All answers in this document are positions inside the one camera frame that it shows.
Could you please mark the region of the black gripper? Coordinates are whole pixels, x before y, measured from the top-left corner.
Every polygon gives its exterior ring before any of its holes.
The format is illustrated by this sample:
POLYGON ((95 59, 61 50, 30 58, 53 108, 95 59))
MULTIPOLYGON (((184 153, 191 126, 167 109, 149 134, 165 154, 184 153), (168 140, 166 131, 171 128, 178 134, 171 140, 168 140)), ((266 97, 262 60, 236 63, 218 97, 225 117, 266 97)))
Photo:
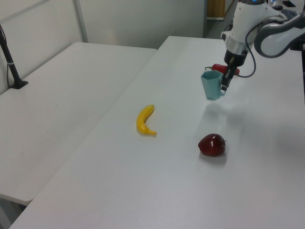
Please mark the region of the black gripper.
POLYGON ((223 84, 221 85, 221 92, 226 93, 227 88, 230 85, 230 81, 235 74, 235 69, 244 64, 247 57, 247 51, 242 51, 241 54, 235 54, 229 50, 226 50, 224 56, 224 62, 227 64, 227 70, 223 75, 223 84))

